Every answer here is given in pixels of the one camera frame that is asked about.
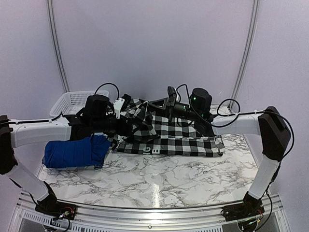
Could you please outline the black white checkered cloth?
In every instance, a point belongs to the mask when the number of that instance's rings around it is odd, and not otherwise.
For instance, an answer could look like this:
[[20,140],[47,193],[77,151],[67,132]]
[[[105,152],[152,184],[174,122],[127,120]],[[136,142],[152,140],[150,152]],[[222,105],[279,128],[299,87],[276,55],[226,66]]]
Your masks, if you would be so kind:
[[133,125],[133,135],[115,135],[110,139],[113,151],[201,157],[220,157],[225,152],[221,136],[204,136],[186,119],[169,121],[157,116],[148,110],[147,101],[132,99],[121,115],[138,122]]

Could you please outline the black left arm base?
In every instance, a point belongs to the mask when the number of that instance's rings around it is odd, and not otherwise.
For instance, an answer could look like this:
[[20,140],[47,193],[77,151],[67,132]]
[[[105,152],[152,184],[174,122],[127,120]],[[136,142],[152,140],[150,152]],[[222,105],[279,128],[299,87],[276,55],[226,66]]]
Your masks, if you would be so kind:
[[42,201],[37,201],[35,210],[56,219],[74,220],[77,206],[71,203],[60,202],[51,188],[48,189],[48,196]]

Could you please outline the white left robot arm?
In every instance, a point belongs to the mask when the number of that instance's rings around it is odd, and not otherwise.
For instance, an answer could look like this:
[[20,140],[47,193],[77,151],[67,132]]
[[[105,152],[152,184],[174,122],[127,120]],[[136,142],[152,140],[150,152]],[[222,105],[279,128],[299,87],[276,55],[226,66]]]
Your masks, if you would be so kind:
[[94,133],[128,136],[133,125],[125,117],[104,116],[86,121],[80,116],[60,116],[58,119],[9,120],[0,123],[0,173],[13,180],[51,215],[61,211],[61,204],[51,197],[51,191],[32,171],[15,156],[14,150],[50,141],[78,141]]

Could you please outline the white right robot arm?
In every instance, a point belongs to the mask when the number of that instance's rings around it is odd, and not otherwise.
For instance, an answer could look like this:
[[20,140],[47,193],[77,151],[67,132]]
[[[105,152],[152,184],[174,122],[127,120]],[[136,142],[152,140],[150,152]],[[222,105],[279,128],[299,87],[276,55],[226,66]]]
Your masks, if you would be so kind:
[[189,103],[178,102],[176,94],[149,102],[150,111],[168,119],[184,118],[193,121],[202,133],[213,137],[224,134],[254,134],[262,140],[262,162],[255,179],[239,206],[239,212],[250,216],[258,208],[268,186],[276,178],[283,158],[290,152],[288,144],[294,141],[292,127],[278,110],[269,106],[262,111],[222,115],[210,113],[212,97],[196,88],[189,96]]

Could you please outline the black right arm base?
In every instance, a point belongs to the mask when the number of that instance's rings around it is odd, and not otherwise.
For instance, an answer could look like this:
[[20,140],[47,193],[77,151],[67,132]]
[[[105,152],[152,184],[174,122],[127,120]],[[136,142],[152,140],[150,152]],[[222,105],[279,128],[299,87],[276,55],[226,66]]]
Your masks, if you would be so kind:
[[221,215],[226,221],[233,221],[261,215],[264,212],[261,198],[255,198],[247,191],[242,203],[224,206],[221,210]]

